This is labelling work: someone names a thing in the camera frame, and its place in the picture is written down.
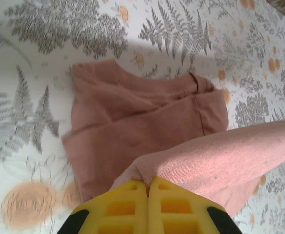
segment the black rubber part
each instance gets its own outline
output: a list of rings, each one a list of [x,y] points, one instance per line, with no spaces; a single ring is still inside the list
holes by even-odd
[[[88,210],[80,210],[70,215],[57,234],[78,234],[88,214]]]
[[[242,234],[227,212],[219,210],[216,207],[208,207],[207,212],[220,234]]]

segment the wrinkled fabric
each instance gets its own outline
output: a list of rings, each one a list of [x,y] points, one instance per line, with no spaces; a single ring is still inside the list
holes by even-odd
[[[285,120],[190,140],[136,159],[112,188],[130,180],[147,187],[162,177],[224,206],[233,217],[251,197],[260,176],[285,161]]]
[[[72,75],[72,133],[63,143],[83,201],[108,191],[140,156],[228,126],[223,90],[191,73],[146,79],[108,60],[76,64]]]

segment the yellow plastic object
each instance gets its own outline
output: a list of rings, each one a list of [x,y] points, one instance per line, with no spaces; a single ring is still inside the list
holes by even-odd
[[[241,234],[219,204],[153,179],[131,180],[75,208],[58,234]]]

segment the floral tablecloth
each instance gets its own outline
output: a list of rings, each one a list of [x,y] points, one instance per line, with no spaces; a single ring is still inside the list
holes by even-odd
[[[285,119],[285,17],[263,0],[1,0],[0,234],[55,234],[80,203],[61,142],[70,65],[111,57],[146,78],[207,77],[230,129]],[[285,234],[285,163],[234,220]]]

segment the seam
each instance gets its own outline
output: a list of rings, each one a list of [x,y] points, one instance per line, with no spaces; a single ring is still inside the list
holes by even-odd
[[[195,102],[196,102],[196,105],[199,109],[199,115],[200,115],[200,119],[201,119],[201,126],[202,126],[202,132],[203,132],[203,135],[205,136],[205,132],[204,132],[204,127],[203,127],[203,120],[202,120],[202,115],[201,115],[201,110],[200,110],[200,107],[199,107],[199,103],[197,101],[197,95],[195,95]]]

